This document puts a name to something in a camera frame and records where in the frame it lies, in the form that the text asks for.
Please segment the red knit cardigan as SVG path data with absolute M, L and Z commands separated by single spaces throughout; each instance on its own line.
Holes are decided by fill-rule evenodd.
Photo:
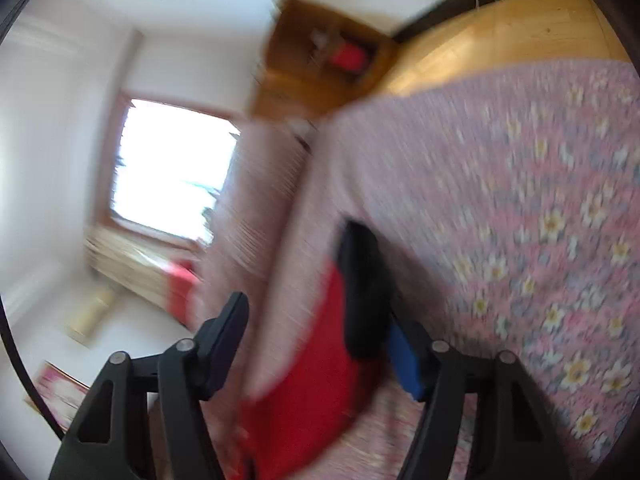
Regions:
M 238 478 L 288 478 L 352 426 L 385 375 L 393 299 L 374 233 L 346 221 L 303 347 L 282 379 L 242 407 Z

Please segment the framed wedding photo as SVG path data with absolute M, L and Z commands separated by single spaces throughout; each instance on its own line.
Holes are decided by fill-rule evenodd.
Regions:
M 58 426 L 66 432 L 89 387 L 48 361 L 42 363 L 32 382 Z

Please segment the cream and red curtain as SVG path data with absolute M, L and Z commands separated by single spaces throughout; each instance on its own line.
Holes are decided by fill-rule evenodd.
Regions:
M 102 226 L 87 233 L 85 248 L 93 270 L 188 325 L 189 300 L 200 282 L 189 256 Z

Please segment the pink floral bed sheet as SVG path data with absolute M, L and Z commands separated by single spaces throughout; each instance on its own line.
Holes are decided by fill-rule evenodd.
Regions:
M 513 352 L 544 401 L 569 479 L 606 478 L 639 413 L 639 77 L 617 61 L 491 70 L 376 96 L 310 141 L 240 396 L 203 411 L 239 479 L 242 407 L 293 364 L 344 223 L 367 226 L 394 285 L 390 320 L 466 356 Z M 400 479 L 423 405 L 386 369 L 344 434 L 285 479 Z M 454 464 L 467 479 L 476 397 Z

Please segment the pink rolled duvet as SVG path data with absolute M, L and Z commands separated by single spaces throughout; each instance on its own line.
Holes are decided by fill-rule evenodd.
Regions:
M 240 396 L 256 318 L 316 133 L 302 118 L 242 122 L 236 128 L 240 140 L 210 222 L 213 240 L 196 264 L 200 284 L 188 313 L 190 329 L 196 330 L 220 313 L 232 292 L 242 292 L 250 304 L 250 322 L 215 400 Z

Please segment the wooden framed window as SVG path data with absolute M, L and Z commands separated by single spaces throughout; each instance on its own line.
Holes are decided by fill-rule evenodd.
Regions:
M 94 222 L 171 248 L 210 243 L 237 122 L 214 108 L 118 92 L 96 170 Z

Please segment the wooden bedside shelf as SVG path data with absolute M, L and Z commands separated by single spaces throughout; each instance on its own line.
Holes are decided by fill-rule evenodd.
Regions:
M 250 114 L 318 118 L 372 92 L 397 61 L 389 36 L 311 0 L 279 0 Z

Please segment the white wall air conditioner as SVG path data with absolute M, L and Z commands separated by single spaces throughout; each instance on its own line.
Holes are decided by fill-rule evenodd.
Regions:
M 65 330 L 78 344 L 88 347 L 104 318 L 114 307 L 119 290 L 112 286 L 93 289 L 67 319 Z

